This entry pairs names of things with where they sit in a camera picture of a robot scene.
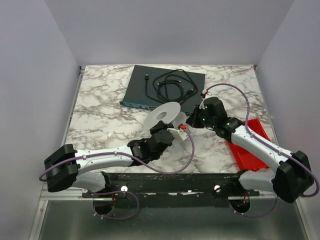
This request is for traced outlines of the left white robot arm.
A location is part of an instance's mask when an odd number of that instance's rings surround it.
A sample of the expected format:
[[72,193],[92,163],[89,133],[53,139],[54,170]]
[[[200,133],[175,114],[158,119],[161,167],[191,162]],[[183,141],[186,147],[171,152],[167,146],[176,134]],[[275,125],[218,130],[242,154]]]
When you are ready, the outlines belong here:
[[40,179],[46,181],[50,193],[70,187],[99,192],[106,187],[105,177],[93,170],[140,166],[158,160],[173,143],[171,127],[173,124],[159,121],[150,129],[149,138],[111,149],[75,150],[72,144],[64,144],[44,160],[45,174]]

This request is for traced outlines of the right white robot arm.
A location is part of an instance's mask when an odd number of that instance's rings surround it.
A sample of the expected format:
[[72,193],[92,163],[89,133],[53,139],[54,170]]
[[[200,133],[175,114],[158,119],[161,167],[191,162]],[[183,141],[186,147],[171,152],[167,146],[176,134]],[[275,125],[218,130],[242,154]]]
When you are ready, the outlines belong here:
[[192,128],[214,131],[218,137],[245,149],[271,169],[269,173],[249,169],[241,173],[238,182],[245,190],[273,192],[283,201],[293,203],[314,184],[305,153],[281,148],[252,131],[243,121],[229,117],[217,97],[204,99],[186,122]]

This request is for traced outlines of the grey cable spool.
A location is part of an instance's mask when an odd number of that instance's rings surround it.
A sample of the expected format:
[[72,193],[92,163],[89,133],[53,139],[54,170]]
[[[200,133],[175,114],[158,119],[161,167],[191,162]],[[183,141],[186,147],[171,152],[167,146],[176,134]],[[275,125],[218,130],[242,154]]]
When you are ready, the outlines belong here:
[[181,105],[178,102],[167,102],[155,108],[145,118],[142,126],[149,130],[162,121],[165,124],[172,124],[177,129],[179,125],[184,125],[186,120],[187,116],[181,111]]

